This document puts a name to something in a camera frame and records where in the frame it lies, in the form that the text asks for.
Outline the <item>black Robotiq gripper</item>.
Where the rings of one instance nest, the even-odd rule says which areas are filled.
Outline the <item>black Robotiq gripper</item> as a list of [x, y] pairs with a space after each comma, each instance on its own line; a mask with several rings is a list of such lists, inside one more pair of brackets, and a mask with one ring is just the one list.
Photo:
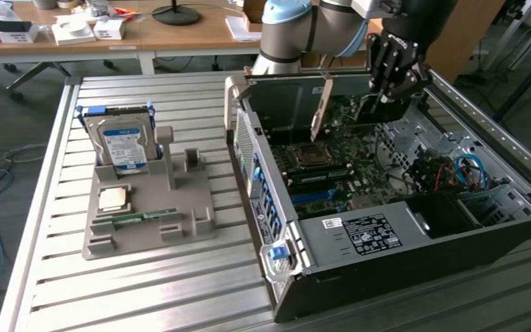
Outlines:
[[387, 16], [382, 33], [367, 37], [371, 92], [394, 102], [421, 92], [433, 76], [426, 54], [455, 9], [457, 1], [374, 1]]

